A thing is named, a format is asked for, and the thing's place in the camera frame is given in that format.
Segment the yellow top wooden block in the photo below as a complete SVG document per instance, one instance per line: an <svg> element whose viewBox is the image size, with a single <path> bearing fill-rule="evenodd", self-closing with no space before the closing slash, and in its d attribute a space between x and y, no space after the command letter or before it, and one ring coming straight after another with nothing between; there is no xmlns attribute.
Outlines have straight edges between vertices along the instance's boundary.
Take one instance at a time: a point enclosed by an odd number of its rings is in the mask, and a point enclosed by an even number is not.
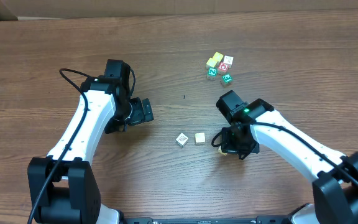
<svg viewBox="0 0 358 224"><path fill-rule="evenodd" d="M203 145L206 142L205 133L196 133L195 134L195 144Z"/></svg>

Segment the white block with blue side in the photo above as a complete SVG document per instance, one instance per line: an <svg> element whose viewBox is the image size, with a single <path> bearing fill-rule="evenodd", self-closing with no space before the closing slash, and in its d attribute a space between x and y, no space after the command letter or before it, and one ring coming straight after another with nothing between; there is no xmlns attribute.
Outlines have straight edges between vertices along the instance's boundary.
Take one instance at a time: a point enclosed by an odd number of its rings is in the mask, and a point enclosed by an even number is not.
<svg viewBox="0 0 358 224"><path fill-rule="evenodd" d="M180 133L180 135L176 138L175 141L179 146L184 147L189 141L189 138L185 134Z"/></svg>

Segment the white block with feather picture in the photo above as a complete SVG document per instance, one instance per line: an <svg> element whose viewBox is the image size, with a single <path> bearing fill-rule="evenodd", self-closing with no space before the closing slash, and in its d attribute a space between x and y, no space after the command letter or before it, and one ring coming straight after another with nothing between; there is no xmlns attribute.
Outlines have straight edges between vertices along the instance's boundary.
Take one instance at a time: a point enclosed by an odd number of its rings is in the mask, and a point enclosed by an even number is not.
<svg viewBox="0 0 358 224"><path fill-rule="evenodd" d="M227 155L227 153L225 153L225 152L222 151L221 147L218 147L218 152L219 152L220 154L224 155L224 156Z"/></svg>

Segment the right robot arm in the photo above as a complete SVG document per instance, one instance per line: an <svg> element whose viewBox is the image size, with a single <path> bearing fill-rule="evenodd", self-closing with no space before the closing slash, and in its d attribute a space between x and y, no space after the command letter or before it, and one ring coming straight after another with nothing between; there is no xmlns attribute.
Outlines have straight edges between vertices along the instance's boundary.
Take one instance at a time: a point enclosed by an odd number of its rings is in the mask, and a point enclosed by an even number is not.
<svg viewBox="0 0 358 224"><path fill-rule="evenodd" d="M216 103L229 126L215 136L226 154L240 160L264 145L293 166L312 185L307 203L279 218L279 223L358 223L358 152L347 156L290 124L262 99L242 101L232 90Z"/></svg>

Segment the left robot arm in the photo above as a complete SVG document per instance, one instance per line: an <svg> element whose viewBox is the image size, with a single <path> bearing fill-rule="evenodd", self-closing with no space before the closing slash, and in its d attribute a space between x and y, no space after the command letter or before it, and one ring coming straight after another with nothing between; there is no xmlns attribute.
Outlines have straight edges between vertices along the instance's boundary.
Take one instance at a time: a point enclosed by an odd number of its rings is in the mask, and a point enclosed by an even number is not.
<svg viewBox="0 0 358 224"><path fill-rule="evenodd" d="M75 87L78 107L57 144L27 168L32 210L28 222L125 223L124 214L102 204L92 171L102 134L152 121L149 99L132 97L135 73L122 60L109 59L103 75Z"/></svg>

